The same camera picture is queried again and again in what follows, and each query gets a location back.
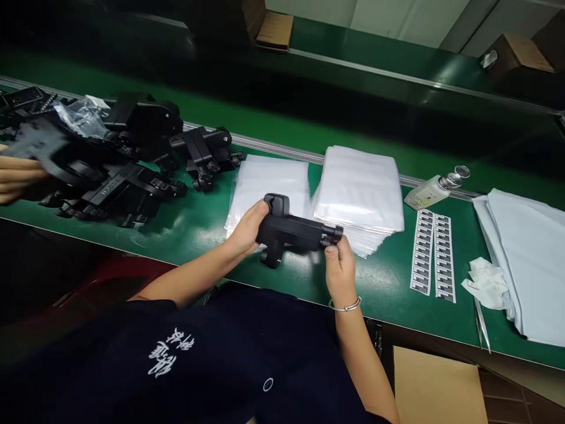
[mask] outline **wall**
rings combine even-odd
[[[565,0],[470,0],[440,48],[479,57],[504,32],[530,39]]]
[[[267,9],[439,47],[469,0],[265,0]]]

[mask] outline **plastic bottle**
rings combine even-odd
[[[404,198],[404,202],[412,209],[424,209],[440,200],[449,197],[451,191],[461,187],[464,178],[468,178],[471,171],[466,166],[458,165],[455,172],[440,177],[436,175],[418,187],[412,189]]]

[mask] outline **black car mount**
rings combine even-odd
[[[245,159],[241,150],[230,152],[231,134],[224,127],[213,131],[198,127],[172,137],[170,144],[186,161],[196,191],[212,191],[214,174],[233,171]]]
[[[275,269],[281,263],[285,243],[317,251],[337,244],[343,236],[340,226],[334,228],[291,215],[287,196],[269,193],[263,200],[269,205],[269,214],[259,226],[256,241],[267,246],[260,261],[269,268]]]
[[[178,107],[156,102],[149,94],[122,93],[101,116],[108,133],[85,138],[71,131],[52,106],[57,98],[38,87],[0,95],[0,140],[10,146],[2,155],[38,160],[50,174],[25,197],[57,215],[98,221],[122,218],[121,226],[146,223],[163,200],[186,195],[186,185],[170,178],[186,162],[197,191],[211,191],[213,174],[236,169],[241,150],[230,151],[225,128],[182,132]],[[76,99],[57,98],[64,105]],[[138,164],[155,163],[160,173]]]

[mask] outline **plastic bag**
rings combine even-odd
[[[317,221],[344,227],[355,254],[373,254],[386,237],[404,230],[396,162],[347,147],[328,147],[311,213]]]
[[[245,212],[267,193],[288,196],[290,213],[303,218],[308,217],[310,215],[308,163],[247,155],[237,174],[230,211],[224,226],[228,237]]]
[[[109,132],[102,117],[108,115],[110,106],[98,97],[87,95],[68,106],[55,100],[53,108],[72,131],[83,137],[104,138]]]

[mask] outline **red chair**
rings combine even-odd
[[[176,265],[143,257],[112,256],[89,275],[74,291],[57,300],[51,308],[64,308],[79,296],[88,301],[88,292],[90,290],[113,279],[146,277],[142,286],[138,289],[139,292],[150,282],[176,267]]]
[[[174,268],[174,265],[141,257],[108,258],[82,284],[62,296],[52,306],[1,327],[0,345],[10,346],[9,351],[3,353],[3,363],[14,363],[38,351],[42,346],[61,338],[112,304],[126,301]],[[135,284],[129,280],[128,285],[128,280],[124,279],[129,277],[142,279],[134,281]],[[122,290],[124,286],[128,286],[128,290]]]

